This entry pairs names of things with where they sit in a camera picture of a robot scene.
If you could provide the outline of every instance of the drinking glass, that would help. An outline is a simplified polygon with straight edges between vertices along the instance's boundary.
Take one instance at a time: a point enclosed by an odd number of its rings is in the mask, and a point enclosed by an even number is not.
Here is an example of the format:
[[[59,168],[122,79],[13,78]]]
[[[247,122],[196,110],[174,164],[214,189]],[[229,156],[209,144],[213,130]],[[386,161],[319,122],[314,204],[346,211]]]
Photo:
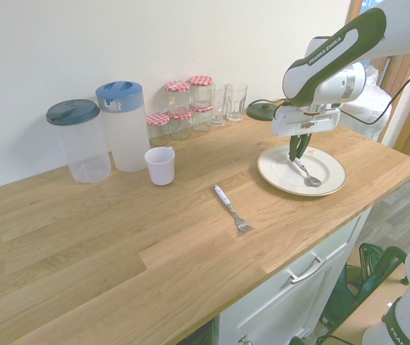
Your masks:
[[[226,91],[226,84],[214,83],[211,85],[211,104],[213,105],[211,125],[213,127],[219,127],[225,124],[224,108]]]
[[[247,90],[248,86],[243,83],[227,84],[225,112],[228,121],[240,122],[243,120]]]

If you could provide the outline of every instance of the white cup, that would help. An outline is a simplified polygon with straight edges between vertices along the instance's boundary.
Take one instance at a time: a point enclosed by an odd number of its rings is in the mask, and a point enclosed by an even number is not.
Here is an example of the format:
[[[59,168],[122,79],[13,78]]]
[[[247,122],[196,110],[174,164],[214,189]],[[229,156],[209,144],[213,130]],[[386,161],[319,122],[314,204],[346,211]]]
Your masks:
[[[174,156],[172,147],[155,147],[144,155],[155,185],[167,185],[174,180]]]

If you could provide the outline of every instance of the blue lid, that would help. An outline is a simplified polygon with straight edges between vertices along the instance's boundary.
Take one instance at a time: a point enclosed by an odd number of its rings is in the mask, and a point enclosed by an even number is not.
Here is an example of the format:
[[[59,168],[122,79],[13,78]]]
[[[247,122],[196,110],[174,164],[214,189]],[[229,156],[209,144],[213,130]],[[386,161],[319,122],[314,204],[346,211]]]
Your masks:
[[[144,105],[142,86],[131,81],[114,81],[96,89],[98,104],[108,113],[126,113]]]
[[[58,126],[81,124],[94,119],[99,114],[95,102],[88,99],[73,99],[52,106],[47,112],[47,121]]]

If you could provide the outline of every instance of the glass jar with red lid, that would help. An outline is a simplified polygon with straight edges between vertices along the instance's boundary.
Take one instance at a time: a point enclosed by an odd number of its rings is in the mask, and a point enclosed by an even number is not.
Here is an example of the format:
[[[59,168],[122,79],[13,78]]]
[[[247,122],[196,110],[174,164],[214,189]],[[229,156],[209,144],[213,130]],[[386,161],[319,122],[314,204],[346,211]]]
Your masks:
[[[173,140],[186,140],[192,135],[192,111],[189,109],[175,109],[169,112],[171,138]]]
[[[147,115],[147,130],[149,132],[150,146],[164,146],[169,142],[169,116],[168,113],[154,113]]]
[[[192,107],[193,130],[196,132],[208,132],[213,120],[213,105],[207,108]]]
[[[191,106],[207,108],[211,105],[211,85],[213,79],[206,75],[196,75],[189,79]]]
[[[181,109],[189,111],[190,109],[190,84],[187,81],[170,81],[164,86],[168,93],[169,111]]]

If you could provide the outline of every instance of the red checkered lid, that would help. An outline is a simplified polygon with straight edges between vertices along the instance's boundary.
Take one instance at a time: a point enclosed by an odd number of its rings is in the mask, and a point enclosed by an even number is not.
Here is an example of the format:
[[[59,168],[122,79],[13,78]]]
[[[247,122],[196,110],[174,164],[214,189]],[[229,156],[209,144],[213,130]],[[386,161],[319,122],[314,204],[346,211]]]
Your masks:
[[[163,126],[169,122],[167,113],[154,113],[147,115],[147,124],[149,126]]]
[[[185,120],[190,119],[192,116],[192,111],[186,108],[178,108],[171,110],[169,112],[169,117],[174,120]]]
[[[187,81],[175,80],[166,83],[164,88],[168,92],[185,92],[189,91],[190,84]]]
[[[211,104],[210,106],[206,107],[206,108],[195,108],[195,107],[190,107],[192,109],[193,112],[195,113],[207,113],[209,111],[213,110],[213,105]]]
[[[213,84],[213,79],[211,77],[207,77],[206,75],[196,75],[195,77],[191,77],[191,79],[189,79],[189,83],[193,86],[208,86]]]

